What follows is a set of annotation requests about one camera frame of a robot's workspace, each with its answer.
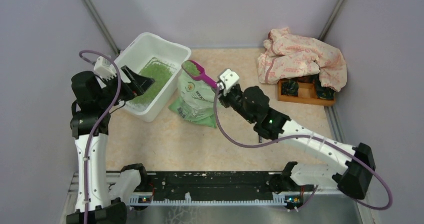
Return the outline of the white plastic litter box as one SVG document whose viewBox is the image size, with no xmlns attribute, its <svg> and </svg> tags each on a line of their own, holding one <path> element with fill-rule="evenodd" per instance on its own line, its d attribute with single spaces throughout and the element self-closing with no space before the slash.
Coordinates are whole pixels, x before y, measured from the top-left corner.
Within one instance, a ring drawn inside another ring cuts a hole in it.
<svg viewBox="0 0 424 224">
<path fill-rule="evenodd" d="M 192 50 L 184 45 L 149 32 L 140 34 L 115 63 L 153 78 L 155 83 L 144 95 L 128 101 L 124 109 L 145 122 L 152 122 L 177 90 L 182 63 L 191 55 Z"/>
</svg>

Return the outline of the green cat litter bag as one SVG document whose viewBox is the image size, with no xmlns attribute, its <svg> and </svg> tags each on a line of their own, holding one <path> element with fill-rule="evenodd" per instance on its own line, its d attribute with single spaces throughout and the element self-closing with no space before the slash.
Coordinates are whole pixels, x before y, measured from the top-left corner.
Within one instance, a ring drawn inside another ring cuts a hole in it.
<svg viewBox="0 0 424 224">
<path fill-rule="evenodd" d="M 168 107 L 183 120 L 196 125 L 216 128 L 215 92 L 203 81 L 193 80 L 182 72 L 177 81 L 177 99 Z"/>
</svg>

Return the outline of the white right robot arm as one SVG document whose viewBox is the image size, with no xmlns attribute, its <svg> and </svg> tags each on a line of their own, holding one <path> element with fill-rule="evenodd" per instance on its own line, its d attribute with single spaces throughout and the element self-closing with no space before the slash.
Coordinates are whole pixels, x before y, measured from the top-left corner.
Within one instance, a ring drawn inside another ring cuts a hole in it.
<svg viewBox="0 0 424 224">
<path fill-rule="evenodd" d="M 214 112 L 218 111 L 218 103 L 232 108 L 253 124 L 253 130 L 259 136 L 268 140 L 262 144 L 246 145 L 222 131 L 232 143 L 245 148 L 259 148 L 285 142 L 324 162 L 324 165 L 311 168 L 295 164 L 281 177 L 284 188 L 295 190 L 298 186 L 312 184 L 335 186 L 353 199 L 365 199 L 376 176 L 374 154 L 369 145 L 340 143 L 302 126 L 290 116 L 271 108 L 270 99 L 258 86 L 241 90 L 239 84 L 220 83 L 215 93 Z"/>
</svg>

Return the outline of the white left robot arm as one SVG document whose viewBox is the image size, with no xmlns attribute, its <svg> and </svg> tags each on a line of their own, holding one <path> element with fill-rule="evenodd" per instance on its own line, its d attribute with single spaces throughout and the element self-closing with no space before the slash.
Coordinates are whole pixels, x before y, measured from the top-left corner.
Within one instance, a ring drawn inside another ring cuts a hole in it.
<svg viewBox="0 0 424 224">
<path fill-rule="evenodd" d="M 70 127 L 78 154 L 78 197 L 68 224 L 125 224 L 127 201 L 133 191 L 144 191 L 150 178 L 143 164 L 122 168 L 115 185 L 107 185 L 106 150 L 110 110 L 121 101 L 144 95 L 155 83 L 153 78 L 136 74 L 127 66 L 111 78 L 98 78 L 92 71 L 71 79 L 76 96 L 71 106 Z"/>
</svg>

